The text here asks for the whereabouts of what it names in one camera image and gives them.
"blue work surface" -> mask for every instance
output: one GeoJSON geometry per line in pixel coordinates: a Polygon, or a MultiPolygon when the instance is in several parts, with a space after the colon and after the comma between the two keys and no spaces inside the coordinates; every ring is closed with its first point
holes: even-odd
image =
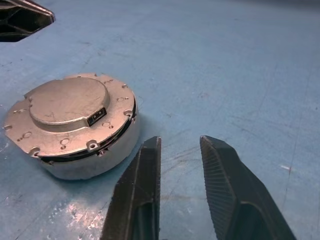
{"type": "MultiPolygon", "coordinates": [[[[320,239],[320,8],[267,0],[37,2],[56,22],[0,43],[2,123],[44,82],[105,73],[136,94],[139,142],[162,136],[161,240],[216,239],[200,135],[236,148],[299,240],[320,239]]],[[[0,239],[98,240],[132,156],[91,180],[62,181],[1,130],[0,239]]]]}

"blue table surface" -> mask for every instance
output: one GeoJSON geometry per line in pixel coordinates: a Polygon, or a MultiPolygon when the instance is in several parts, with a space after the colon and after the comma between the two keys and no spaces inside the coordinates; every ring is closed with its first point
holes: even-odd
{"type": "MultiPolygon", "coordinates": [[[[222,139],[299,240],[320,239],[320,7],[254,0],[38,0],[56,22],[0,43],[0,119],[23,94],[105,73],[137,96],[139,142],[162,136],[161,240],[216,240],[199,146],[222,139]]],[[[63,181],[0,137],[0,239],[98,240],[131,157],[63,181]]]]}

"circular metal cover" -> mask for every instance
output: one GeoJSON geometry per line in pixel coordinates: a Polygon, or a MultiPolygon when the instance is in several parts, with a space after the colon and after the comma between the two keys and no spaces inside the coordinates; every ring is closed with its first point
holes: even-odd
{"type": "Polygon", "coordinates": [[[135,96],[123,82],[83,73],[28,92],[5,120],[5,134],[36,158],[92,152],[116,136],[135,114],[135,96]]]}

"round metal housing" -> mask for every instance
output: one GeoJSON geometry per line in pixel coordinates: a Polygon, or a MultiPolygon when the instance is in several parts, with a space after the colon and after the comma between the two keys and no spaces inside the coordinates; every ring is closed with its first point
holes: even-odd
{"type": "Polygon", "coordinates": [[[119,164],[139,137],[128,86],[81,73],[31,90],[8,112],[5,134],[60,179],[88,179],[119,164]]]}

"metal flange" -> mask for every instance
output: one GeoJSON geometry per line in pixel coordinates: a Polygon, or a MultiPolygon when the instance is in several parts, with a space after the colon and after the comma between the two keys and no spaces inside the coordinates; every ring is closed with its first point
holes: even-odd
{"type": "Polygon", "coordinates": [[[110,76],[67,76],[24,98],[9,110],[5,134],[58,178],[101,174],[127,157],[138,140],[135,96],[110,76]]]}

